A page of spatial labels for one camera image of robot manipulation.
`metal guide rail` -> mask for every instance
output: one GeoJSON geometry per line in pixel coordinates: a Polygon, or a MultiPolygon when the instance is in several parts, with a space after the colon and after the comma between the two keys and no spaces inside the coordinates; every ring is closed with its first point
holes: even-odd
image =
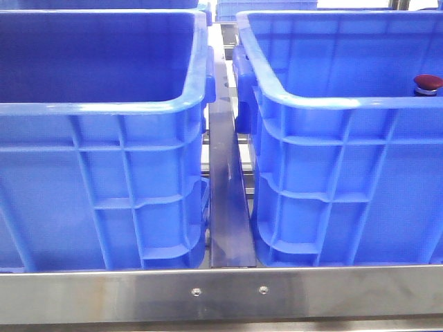
{"type": "Polygon", "coordinates": [[[441,331],[443,266],[254,267],[219,24],[210,36],[211,268],[3,274],[0,331],[441,331]]]}

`metal bar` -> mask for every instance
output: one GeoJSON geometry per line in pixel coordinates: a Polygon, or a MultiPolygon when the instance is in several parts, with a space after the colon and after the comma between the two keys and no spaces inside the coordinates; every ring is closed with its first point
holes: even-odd
{"type": "Polygon", "coordinates": [[[233,59],[234,46],[238,44],[238,29],[236,23],[222,23],[221,34],[227,60],[233,59]]]}
{"type": "Polygon", "coordinates": [[[256,266],[249,211],[234,132],[226,63],[219,24],[210,28],[215,54],[217,101],[209,106],[210,127],[210,264],[256,266]]]}
{"type": "Polygon", "coordinates": [[[0,324],[418,315],[443,323],[442,280],[443,266],[5,274],[0,324]]]}
{"type": "MultiPolygon", "coordinates": [[[[238,133],[238,144],[248,144],[249,139],[248,136],[246,134],[243,133],[238,133]]],[[[203,144],[204,145],[209,145],[209,131],[206,131],[206,133],[203,135],[203,144]]]]}
{"type": "Polygon", "coordinates": [[[393,10],[408,10],[410,0],[390,0],[389,7],[393,10]]]}
{"type": "MultiPolygon", "coordinates": [[[[204,176],[205,178],[209,178],[209,163],[201,163],[201,175],[204,176]]],[[[242,163],[242,169],[243,169],[243,175],[244,178],[248,178],[249,176],[253,177],[253,171],[252,171],[252,164],[249,162],[245,162],[242,163]]],[[[254,182],[253,179],[252,181],[244,181],[244,186],[245,186],[245,190],[247,190],[247,188],[254,187],[254,182]]]]}
{"type": "Polygon", "coordinates": [[[120,324],[52,324],[4,326],[2,332],[361,332],[441,331],[441,317],[313,322],[174,322],[120,324]]]}

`crate handle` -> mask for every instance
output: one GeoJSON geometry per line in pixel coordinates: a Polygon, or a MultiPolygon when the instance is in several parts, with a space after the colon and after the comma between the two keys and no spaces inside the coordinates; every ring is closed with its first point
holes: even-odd
{"type": "Polygon", "coordinates": [[[212,26],[212,24],[213,24],[213,13],[211,11],[210,1],[202,1],[202,0],[200,0],[198,5],[197,5],[197,10],[200,10],[204,14],[206,14],[206,25],[207,26],[212,26]]]}
{"type": "Polygon", "coordinates": [[[217,98],[215,93],[215,69],[214,69],[214,49],[208,46],[208,56],[206,60],[206,89],[205,103],[214,102],[217,98]]]}
{"type": "Polygon", "coordinates": [[[235,119],[237,133],[251,133],[251,112],[257,109],[253,87],[257,78],[242,45],[234,47],[233,68],[238,93],[238,116],[235,119]]]}

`blue crate in background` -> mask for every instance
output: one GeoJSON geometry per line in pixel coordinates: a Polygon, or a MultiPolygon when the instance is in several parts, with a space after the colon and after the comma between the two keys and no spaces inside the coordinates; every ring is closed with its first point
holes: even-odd
{"type": "Polygon", "coordinates": [[[205,15],[0,11],[0,270],[204,256],[205,15]]]}
{"type": "Polygon", "coordinates": [[[443,261],[443,76],[434,12],[238,14],[237,128],[252,133],[268,266],[443,261]]]}
{"type": "Polygon", "coordinates": [[[235,21],[235,15],[245,10],[315,10],[317,0],[218,0],[215,20],[235,21]]]}
{"type": "Polygon", "coordinates": [[[380,10],[392,10],[392,7],[364,7],[364,8],[317,8],[317,10],[371,10],[371,11],[380,11],[380,10]]]}
{"type": "Polygon", "coordinates": [[[0,10],[12,9],[196,9],[212,24],[208,0],[0,0],[0,10]]]}

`metal surface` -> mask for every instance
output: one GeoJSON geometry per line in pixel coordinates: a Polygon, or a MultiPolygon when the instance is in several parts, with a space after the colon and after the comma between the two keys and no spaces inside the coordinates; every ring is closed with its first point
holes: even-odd
{"type": "Polygon", "coordinates": [[[0,296],[2,324],[435,314],[443,322],[443,266],[0,275],[0,296]]]}
{"type": "Polygon", "coordinates": [[[426,90],[426,89],[420,88],[419,86],[416,86],[415,92],[419,93],[420,95],[434,96],[434,95],[437,95],[438,90],[426,90]]]}
{"type": "Polygon", "coordinates": [[[244,191],[237,134],[234,132],[222,30],[210,28],[215,54],[217,101],[209,106],[210,124],[210,264],[211,267],[256,266],[244,191]]]}
{"type": "Polygon", "coordinates": [[[244,190],[246,192],[246,198],[254,199],[255,180],[254,180],[254,173],[252,172],[252,170],[243,169],[243,179],[244,179],[244,190]]]}
{"type": "Polygon", "coordinates": [[[237,23],[222,23],[221,33],[223,36],[223,45],[225,50],[226,60],[233,59],[233,50],[235,45],[238,45],[238,29],[237,23]]]}
{"type": "Polygon", "coordinates": [[[440,317],[384,320],[316,320],[311,322],[175,322],[132,324],[54,324],[3,326],[2,332],[351,332],[441,331],[440,317]]]}
{"type": "Polygon", "coordinates": [[[408,10],[410,0],[389,0],[389,7],[394,10],[408,10]]]}
{"type": "Polygon", "coordinates": [[[244,133],[238,133],[238,144],[248,144],[249,143],[249,139],[248,139],[248,135],[244,134],[244,133]]]}

